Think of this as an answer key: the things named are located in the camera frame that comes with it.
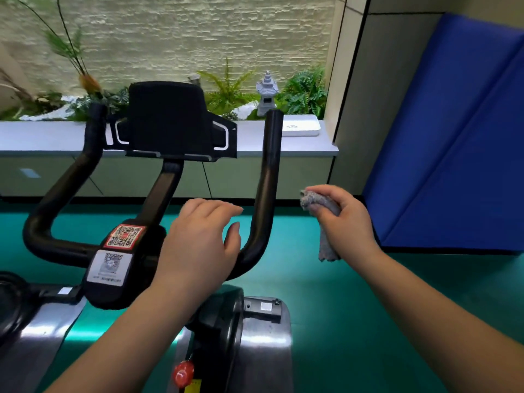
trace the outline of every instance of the white ledge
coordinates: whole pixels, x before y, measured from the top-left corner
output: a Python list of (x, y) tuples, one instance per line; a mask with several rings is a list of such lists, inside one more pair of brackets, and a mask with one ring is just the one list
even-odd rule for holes
[[(238, 121), (238, 157), (262, 155), (264, 121)], [(283, 137), (284, 157), (331, 157), (338, 148), (320, 122), (318, 136)], [(72, 121), (0, 121), (0, 156), (77, 156), (84, 144), (85, 123)], [(105, 150), (104, 156), (123, 156), (121, 150)]]

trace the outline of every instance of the teal floor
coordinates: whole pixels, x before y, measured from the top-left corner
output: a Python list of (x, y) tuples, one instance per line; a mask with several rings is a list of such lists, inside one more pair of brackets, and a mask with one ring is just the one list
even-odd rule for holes
[[(45, 263), (23, 246), (30, 206), (0, 203), (0, 270), (33, 282), (77, 284), (82, 270)], [(53, 228), (56, 237), (99, 243), (136, 206), (70, 206)], [(162, 224), (175, 218), (172, 207)], [(249, 215), (240, 216), (249, 234)], [(291, 312), (295, 392), (445, 392), (443, 385), (403, 337), (367, 285), (343, 262), (317, 259), (319, 228), (296, 209), (279, 209), (260, 263), (232, 283), (246, 295), (279, 297)], [(489, 324), (524, 343), (524, 257), (394, 255), (438, 290)], [(102, 334), (119, 312), (87, 306), (46, 376), (42, 389)], [(163, 392), (167, 353), (146, 390)]]

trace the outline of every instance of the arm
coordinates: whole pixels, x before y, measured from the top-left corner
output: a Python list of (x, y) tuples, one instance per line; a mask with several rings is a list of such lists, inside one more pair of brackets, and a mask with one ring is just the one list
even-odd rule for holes
[(349, 193), (328, 185), (308, 189), (340, 204), (339, 217), (323, 207), (316, 207), (312, 213), (333, 247), (367, 281), (450, 391), (524, 391), (524, 346), (468, 313), (384, 254), (373, 237), (367, 210)]
[(187, 320), (224, 282), (240, 251), (242, 208), (189, 200), (164, 241), (153, 283), (46, 393), (140, 391)]

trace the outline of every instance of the brick wall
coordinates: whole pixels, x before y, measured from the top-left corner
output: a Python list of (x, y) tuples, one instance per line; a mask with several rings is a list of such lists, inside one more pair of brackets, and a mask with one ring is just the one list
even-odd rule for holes
[[(195, 70), (264, 70), (277, 80), (325, 63), (334, 0), (61, 0), (71, 31), (84, 32), (84, 60), (108, 88), (151, 79), (186, 81)], [(53, 5), (43, 12), (61, 28)], [(0, 41), (39, 90), (81, 93), (66, 59), (52, 54), (36, 17), (0, 4)]]

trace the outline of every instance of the gray towel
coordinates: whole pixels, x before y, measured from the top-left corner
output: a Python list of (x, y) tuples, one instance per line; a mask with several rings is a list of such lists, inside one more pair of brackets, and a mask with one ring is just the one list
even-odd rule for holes
[[(339, 205), (335, 203), (331, 198), (323, 196), (322, 194), (311, 192), (309, 190), (303, 190), (301, 191), (301, 193), (302, 198), (300, 199), (300, 206), (304, 210), (309, 211), (309, 207), (311, 204), (318, 204), (322, 205), (323, 207), (326, 207), (333, 213), (333, 215), (340, 215), (341, 210)], [(337, 254), (337, 252), (331, 247), (331, 244), (328, 241), (328, 237), (326, 236), (326, 232), (324, 231), (322, 226), (320, 226), (320, 250), (318, 251), (318, 259), (320, 259), (320, 262), (324, 260), (327, 260), (328, 262), (333, 262), (334, 260), (340, 259), (340, 255)]]

